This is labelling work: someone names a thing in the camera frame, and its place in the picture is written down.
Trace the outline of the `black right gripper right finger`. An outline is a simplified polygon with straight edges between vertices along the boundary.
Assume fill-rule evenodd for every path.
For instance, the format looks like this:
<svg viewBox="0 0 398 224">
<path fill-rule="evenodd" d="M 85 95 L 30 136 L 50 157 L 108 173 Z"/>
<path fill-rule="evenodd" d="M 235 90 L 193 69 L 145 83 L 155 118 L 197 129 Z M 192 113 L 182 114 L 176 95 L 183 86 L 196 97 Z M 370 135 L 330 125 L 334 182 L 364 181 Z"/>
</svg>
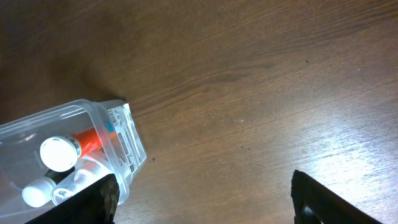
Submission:
<svg viewBox="0 0 398 224">
<path fill-rule="evenodd" d="M 308 174 L 295 170 L 291 181 L 294 223 L 377 223 Z"/>
</svg>

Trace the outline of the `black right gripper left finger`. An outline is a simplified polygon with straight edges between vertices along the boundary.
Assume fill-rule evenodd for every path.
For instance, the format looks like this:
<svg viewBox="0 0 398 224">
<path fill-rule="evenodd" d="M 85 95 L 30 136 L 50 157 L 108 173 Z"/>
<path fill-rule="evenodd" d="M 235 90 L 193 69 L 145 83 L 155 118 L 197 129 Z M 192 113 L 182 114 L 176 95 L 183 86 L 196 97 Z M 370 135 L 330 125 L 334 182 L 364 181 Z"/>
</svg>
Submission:
<svg viewBox="0 0 398 224">
<path fill-rule="evenodd" d="M 119 185 L 108 174 L 26 224 L 114 224 Z"/>
</svg>

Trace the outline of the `white squeeze bottle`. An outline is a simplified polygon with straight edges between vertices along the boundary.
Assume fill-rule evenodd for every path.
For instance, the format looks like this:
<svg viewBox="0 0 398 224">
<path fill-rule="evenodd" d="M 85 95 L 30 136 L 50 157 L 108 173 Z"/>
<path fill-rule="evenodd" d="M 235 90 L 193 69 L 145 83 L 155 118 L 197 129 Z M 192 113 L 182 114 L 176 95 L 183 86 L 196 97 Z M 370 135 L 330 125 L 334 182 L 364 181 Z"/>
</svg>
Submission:
<svg viewBox="0 0 398 224">
<path fill-rule="evenodd" d="M 100 159 L 98 161 L 92 157 L 85 156 L 77 161 L 75 170 L 52 190 L 52 202 L 55 205 L 60 205 L 111 173 L 112 171 L 105 160 Z"/>
</svg>

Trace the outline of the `black bottle white cap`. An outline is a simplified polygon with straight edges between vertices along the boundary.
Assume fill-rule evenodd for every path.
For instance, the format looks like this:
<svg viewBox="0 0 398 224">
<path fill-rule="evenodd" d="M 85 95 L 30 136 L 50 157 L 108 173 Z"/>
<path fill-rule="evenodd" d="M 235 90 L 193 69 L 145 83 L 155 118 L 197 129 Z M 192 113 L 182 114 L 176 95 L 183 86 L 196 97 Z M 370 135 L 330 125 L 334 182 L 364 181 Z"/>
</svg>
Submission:
<svg viewBox="0 0 398 224">
<path fill-rule="evenodd" d="M 34 180 L 24 187 L 22 191 L 23 200 L 31 207 L 42 207 L 51 200 L 52 190 L 55 186 L 74 170 L 74 167 L 65 172 L 57 172 L 49 169 L 43 177 Z"/>
</svg>

